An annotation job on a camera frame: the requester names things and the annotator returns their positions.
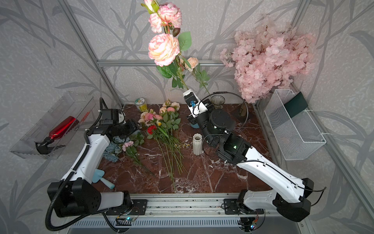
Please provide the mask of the pink white rose stem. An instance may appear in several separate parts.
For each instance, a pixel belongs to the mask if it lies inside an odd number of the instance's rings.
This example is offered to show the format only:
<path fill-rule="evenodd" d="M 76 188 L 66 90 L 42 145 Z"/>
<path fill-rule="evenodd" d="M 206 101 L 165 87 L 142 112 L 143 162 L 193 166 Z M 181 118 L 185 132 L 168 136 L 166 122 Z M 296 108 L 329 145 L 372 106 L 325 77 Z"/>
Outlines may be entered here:
<path fill-rule="evenodd" d="M 149 45 L 149 58 L 154 60 L 159 73 L 172 79 L 173 88 L 188 89 L 184 81 L 187 69 L 182 55 L 192 45 L 191 33 L 181 33 L 182 12 L 173 3 L 159 4 L 158 1 L 144 1 L 141 4 L 150 14 L 151 30 L 156 33 Z"/>

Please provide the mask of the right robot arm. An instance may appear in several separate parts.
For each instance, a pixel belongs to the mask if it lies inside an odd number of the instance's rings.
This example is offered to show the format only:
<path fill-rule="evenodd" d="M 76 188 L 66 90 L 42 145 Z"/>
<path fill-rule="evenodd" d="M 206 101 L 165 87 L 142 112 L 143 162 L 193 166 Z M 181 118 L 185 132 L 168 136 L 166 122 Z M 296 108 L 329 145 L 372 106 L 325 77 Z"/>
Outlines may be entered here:
<path fill-rule="evenodd" d="M 271 188 L 257 192 L 242 190 L 236 201 L 240 212 L 276 211 L 294 222 L 301 222 L 310 215 L 314 204 L 308 197 L 317 192 L 313 180 L 289 174 L 235 134 L 236 121 L 228 112 L 216 109 L 208 96 L 199 99 L 190 89 L 183 97 L 191 112 L 188 121 L 201 129 L 202 149 L 214 147 L 219 159 L 250 172 Z"/>

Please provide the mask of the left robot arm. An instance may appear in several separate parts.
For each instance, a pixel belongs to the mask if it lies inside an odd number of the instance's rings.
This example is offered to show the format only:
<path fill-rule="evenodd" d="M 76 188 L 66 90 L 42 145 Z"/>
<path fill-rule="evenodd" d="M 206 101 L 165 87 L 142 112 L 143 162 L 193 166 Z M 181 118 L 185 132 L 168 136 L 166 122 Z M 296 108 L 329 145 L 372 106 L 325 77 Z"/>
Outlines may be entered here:
<path fill-rule="evenodd" d="M 96 214 L 102 214 L 107 224 L 115 231 L 107 212 L 119 208 L 131 211 L 134 207 L 128 192 L 99 192 L 93 179 L 105 149 L 114 137 L 126 139 L 139 129 L 138 124 L 127 121 L 120 109 L 110 109 L 103 98 L 99 100 L 99 116 L 94 124 L 85 130 L 85 144 L 76 161 L 59 182 L 53 182 L 47 189 L 50 205 L 46 212 L 47 230 L 57 232 L 78 221 Z"/>

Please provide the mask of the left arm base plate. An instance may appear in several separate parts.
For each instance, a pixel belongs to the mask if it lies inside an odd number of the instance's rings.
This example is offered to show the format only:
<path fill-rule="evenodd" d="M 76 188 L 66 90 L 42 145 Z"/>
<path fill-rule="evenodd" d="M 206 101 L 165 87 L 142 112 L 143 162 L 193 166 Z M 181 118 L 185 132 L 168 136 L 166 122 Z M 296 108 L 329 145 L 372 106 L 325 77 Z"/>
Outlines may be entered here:
<path fill-rule="evenodd" d="M 129 209 L 124 215 L 145 215 L 148 201 L 146 199 L 133 200 L 132 208 Z"/>

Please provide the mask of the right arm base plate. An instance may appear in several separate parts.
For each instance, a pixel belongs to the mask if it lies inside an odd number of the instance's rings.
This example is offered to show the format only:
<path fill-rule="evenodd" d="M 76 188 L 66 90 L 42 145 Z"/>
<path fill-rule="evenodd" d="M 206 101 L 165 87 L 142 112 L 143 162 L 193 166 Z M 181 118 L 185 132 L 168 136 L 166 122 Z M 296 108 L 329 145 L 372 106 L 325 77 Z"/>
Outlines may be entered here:
<path fill-rule="evenodd" d="M 238 204 L 236 199 L 224 199 L 221 208 L 226 215 L 263 215 L 264 209 L 251 210 L 243 204 Z"/>

